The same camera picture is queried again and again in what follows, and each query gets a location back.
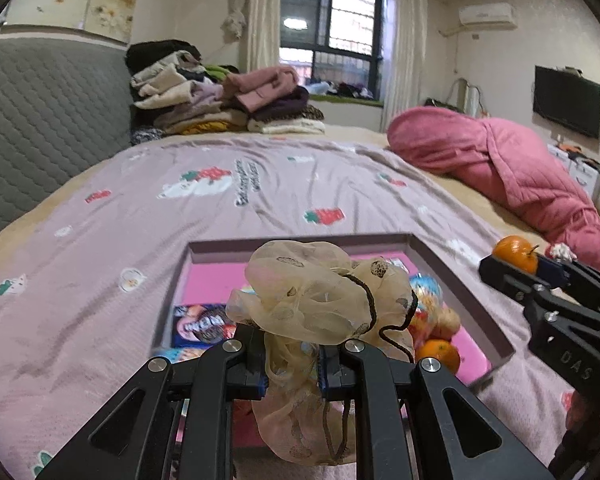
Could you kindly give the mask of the orange mandarin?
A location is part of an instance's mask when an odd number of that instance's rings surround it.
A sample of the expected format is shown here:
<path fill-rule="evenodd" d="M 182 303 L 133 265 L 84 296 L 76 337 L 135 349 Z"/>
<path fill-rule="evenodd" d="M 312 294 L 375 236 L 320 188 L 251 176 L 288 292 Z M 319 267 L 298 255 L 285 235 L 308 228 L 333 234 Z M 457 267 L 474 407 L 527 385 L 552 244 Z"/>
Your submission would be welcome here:
<path fill-rule="evenodd" d="M 538 245 L 532 245 L 525 238 L 509 235 L 499 240 L 492 249 L 492 256 L 516 266 L 517 269 L 535 274 L 538 270 L 539 258 L 536 250 Z"/>
<path fill-rule="evenodd" d="M 460 352 L 451 341 L 428 339 L 416 350 L 416 360 L 433 358 L 443 364 L 452 374 L 460 369 Z"/>

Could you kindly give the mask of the foil surprise egg toy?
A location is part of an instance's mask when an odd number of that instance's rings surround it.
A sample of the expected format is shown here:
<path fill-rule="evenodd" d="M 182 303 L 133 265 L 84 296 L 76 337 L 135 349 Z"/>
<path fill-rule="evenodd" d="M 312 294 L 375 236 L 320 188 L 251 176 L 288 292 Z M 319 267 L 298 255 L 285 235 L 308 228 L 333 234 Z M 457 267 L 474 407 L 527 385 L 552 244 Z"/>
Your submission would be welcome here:
<path fill-rule="evenodd" d="M 205 348 L 161 348 L 154 352 L 156 358 L 163 358 L 168 360 L 171 364 L 179 362 L 186 362 L 200 358 Z"/>

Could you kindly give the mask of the walnut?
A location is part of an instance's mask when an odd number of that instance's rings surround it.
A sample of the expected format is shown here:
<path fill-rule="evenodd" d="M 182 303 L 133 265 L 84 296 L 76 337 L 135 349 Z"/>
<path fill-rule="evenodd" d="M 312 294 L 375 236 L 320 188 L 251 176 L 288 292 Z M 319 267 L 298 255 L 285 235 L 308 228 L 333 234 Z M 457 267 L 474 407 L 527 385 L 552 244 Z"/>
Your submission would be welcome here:
<path fill-rule="evenodd" d="M 458 314 L 451 308 L 443 307 L 437 313 L 436 324 L 434 324 L 430 337 L 451 341 L 461 327 L 462 323 Z"/>

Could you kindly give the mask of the blue oreo cookie packet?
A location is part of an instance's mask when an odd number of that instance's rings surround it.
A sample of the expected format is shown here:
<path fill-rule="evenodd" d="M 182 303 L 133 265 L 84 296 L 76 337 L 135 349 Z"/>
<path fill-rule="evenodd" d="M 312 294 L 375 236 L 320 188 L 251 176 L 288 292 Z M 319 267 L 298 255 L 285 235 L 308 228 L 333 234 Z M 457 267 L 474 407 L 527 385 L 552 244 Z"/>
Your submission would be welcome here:
<path fill-rule="evenodd" d="M 235 323 L 225 304 L 190 304 L 173 308 L 171 347 L 207 349 L 232 339 Z"/>

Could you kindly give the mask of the beige mesh drawstring pouch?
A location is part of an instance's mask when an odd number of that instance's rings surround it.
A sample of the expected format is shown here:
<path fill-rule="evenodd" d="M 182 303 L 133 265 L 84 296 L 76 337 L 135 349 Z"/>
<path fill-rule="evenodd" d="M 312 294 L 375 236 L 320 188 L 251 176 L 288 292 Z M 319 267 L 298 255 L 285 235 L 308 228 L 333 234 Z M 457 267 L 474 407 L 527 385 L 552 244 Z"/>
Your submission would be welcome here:
<path fill-rule="evenodd" d="M 318 350 L 359 339 L 411 361 L 415 296 L 407 272 L 382 257 L 354 260 L 326 242 L 272 240 L 252 254 L 245 277 L 252 294 L 233 290 L 226 312 L 264 333 L 268 388 L 252 404 L 262 440 L 299 465 L 353 462 L 354 413 L 322 397 Z"/>

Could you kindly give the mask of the santa doll toy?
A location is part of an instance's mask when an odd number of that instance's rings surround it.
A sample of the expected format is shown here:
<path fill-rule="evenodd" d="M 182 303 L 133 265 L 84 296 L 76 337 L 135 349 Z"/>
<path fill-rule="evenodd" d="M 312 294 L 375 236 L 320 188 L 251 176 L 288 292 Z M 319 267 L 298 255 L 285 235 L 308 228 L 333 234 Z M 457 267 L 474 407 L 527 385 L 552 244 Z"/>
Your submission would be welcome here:
<path fill-rule="evenodd" d="M 573 262 L 578 258 L 572 249 L 564 243 L 551 244 L 545 249 L 545 255 L 547 258 L 560 262 Z"/>

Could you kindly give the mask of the white storage boxes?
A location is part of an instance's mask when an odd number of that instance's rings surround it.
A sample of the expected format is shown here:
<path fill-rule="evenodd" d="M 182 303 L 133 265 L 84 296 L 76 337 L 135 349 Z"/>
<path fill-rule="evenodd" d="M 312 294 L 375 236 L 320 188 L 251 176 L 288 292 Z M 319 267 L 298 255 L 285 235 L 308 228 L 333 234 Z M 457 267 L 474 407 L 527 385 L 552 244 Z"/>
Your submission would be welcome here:
<path fill-rule="evenodd" d="M 548 144 L 547 149 L 596 203 L 600 197 L 600 162 L 585 155 L 578 146 L 571 144 Z"/>

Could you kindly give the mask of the pink quilted duvet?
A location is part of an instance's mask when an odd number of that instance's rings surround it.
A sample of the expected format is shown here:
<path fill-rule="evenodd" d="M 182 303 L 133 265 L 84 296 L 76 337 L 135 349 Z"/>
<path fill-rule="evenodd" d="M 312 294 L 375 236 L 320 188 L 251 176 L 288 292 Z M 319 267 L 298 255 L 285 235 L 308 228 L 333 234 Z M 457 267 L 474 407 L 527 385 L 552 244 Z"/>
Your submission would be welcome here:
<path fill-rule="evenodd" d="M 531 129 L 422 106 L 393 118 L 387 139 L 409 164 L 464 182 L 600 271 L 600 214 Z"/>

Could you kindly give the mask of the pink and blue book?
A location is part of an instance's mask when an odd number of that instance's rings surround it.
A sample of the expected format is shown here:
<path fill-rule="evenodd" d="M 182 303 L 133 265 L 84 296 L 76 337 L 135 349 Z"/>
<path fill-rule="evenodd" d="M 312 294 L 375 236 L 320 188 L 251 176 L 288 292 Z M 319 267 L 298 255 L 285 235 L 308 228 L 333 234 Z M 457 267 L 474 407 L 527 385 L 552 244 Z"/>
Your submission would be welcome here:
<path fill-rule="evenodd" d="M 386 252 L 382 256 L 410 275 L 419 271 L 403 252 Z M 184 288 L 176 293 L 180 299 L 175 300 L 174 307 L 226 304 L 230 292 L 236 288 L 252 294 L 244 277 L 245 267 L 245 263 L 185 263 L 184 274 L 178 282 L 178 286 Z M 486 378 L 494 370 L 494 363 L 464 328 L 453 337 L 452 344 L 460 352 L 462 360 L 456 377 L 466 386 L 478 386 L 478 379 Z M 238 448 L 265 448 L 252 414 L 238 417 L 238 422 L 234 422 L 233 436 L 234 445 Z"/>

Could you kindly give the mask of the pink strawberry print blanket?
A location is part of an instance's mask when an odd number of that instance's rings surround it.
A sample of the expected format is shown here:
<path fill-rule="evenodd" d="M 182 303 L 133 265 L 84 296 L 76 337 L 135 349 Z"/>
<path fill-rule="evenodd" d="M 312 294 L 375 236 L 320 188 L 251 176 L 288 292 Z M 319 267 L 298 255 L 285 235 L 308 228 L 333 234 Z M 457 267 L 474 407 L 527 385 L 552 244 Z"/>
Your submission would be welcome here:
<path fill-rule="evenodd" d="M 548 462 L 568 387 L 478 277 L 498 232 L 381 148 L 236 136 L 117 154 L 1 268 L 1 463 L 31 478 L 146 361 L 188 243 L 362 233 L 416 235 L 484 304 L 515 352 L 481 400 Z"/>

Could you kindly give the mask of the white curtain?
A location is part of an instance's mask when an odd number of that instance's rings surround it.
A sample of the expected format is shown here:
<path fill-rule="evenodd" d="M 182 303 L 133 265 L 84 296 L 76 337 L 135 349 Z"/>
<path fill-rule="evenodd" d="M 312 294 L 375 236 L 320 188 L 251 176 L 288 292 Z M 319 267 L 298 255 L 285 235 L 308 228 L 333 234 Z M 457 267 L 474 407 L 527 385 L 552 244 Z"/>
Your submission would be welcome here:
<path fill-rule="evenodd" d="M 427 36 L 428 0 L 393 0 L 392 47 L 388 75 L 384 77 L 381 130 L 404 110 L 420 101 Z"/>

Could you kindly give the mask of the dark framed window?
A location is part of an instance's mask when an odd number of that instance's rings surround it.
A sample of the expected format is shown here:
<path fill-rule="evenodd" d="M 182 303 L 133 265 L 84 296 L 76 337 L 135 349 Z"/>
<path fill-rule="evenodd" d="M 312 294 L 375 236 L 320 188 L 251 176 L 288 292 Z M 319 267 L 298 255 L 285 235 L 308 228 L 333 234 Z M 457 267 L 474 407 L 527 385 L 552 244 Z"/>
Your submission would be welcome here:
<path fill-rule="evenodd" d="M 280 0 L 279 62 L 315 93 L 380 95 L 386 0 Z"/>

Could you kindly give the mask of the pile of folded clothes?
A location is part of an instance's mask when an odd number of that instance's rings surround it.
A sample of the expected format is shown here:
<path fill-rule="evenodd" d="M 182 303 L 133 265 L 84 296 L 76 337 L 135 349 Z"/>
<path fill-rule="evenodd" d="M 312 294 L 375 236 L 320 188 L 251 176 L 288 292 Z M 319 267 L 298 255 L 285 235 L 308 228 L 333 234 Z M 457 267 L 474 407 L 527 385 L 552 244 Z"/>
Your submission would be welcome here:
<path fill-rule="evenodd" d="M 125 65 L 131 74 L 134 145 L 206 133 L 326 131 L 323 112 L 309 103 L 309 91 L 287 65 L 248 73 L 204 65 L 196 47 L 175 39 L 132 44 Z"/>

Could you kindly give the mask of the grey quilted headboard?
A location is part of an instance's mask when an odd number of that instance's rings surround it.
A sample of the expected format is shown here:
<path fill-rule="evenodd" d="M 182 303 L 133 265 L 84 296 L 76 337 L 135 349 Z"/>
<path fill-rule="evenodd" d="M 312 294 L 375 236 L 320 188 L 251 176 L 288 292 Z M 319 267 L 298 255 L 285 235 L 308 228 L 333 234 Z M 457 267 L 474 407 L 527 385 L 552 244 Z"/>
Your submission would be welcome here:
<path fill-rule="evenodd" d="M 125 54 L 74 40 L 0 40 L 0 232 L 129 148 Z"/>

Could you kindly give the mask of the black wall television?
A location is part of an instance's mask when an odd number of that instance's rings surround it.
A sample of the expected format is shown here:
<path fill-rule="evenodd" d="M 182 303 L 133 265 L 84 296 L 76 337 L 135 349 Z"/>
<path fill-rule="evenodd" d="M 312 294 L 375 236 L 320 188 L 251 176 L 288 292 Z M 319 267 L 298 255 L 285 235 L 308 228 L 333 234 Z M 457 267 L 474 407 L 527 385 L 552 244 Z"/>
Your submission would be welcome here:
<path fill-rule="evenodd" d="M 532 108 L 582 136 L 600 137 L 600 84 L 577 73 L 535 66 Z"/>

